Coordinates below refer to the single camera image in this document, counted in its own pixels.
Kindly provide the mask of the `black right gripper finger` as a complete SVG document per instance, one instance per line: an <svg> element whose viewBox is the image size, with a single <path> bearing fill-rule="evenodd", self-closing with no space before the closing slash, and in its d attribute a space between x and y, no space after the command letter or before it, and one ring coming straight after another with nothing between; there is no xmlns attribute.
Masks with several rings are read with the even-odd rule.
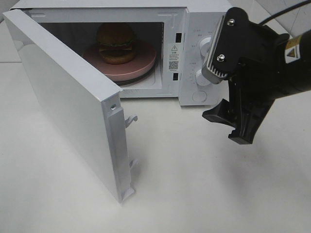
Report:
<svg viewBox="0 0 311 233"><path fill-rule="evenodd" d="M228 138L240 145L253 143L257 130L272 107L273 100L229 99L229 122L235 129Z"/></svg>
<svg viewBox="0 0 311 233"><path fill-rule="evenodd" d="M220 123L236 128L237 103L235 101L222 99L214 108L204 111L202 117L209 122Z"/></svg>

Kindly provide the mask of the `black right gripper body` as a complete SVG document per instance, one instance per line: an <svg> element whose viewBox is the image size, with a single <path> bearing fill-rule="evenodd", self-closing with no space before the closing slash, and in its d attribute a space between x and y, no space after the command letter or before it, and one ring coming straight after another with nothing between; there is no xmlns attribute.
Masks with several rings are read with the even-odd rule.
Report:
<svg viewBox="0 0 311 233"><path fill-rule="evenodd" d="M228 26L227 38L229 116L240 116L243 107L291 95L284 59L288 33L248 21Z"/></svg>

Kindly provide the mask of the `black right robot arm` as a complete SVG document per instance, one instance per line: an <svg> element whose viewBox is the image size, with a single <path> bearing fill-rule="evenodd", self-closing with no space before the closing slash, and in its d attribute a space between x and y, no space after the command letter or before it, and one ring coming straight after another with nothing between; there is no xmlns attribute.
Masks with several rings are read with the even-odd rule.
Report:
<svg viewBox="0 0 311 233"><path fill-rule="evenodd" d="M223 25L202 72L229 87L229 99L204 111L203 118L231 126L228 137L236 143L252 144L276 99L310 90L311 33L290 38L250 22Z"/></svg>

